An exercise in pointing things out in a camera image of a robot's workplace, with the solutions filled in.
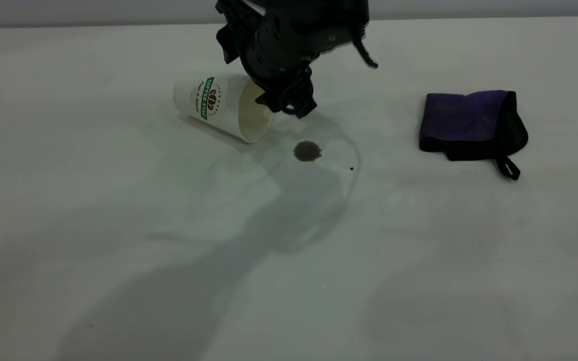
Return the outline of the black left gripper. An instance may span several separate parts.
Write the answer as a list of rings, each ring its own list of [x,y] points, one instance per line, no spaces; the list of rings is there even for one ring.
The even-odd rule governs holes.
[[[309,65],[319,56],[303,27],[324,25],[328,1],[217,1],[226,20],[216,40],[227,64],[239,60],[271,112],[306,117],[317,106]]]

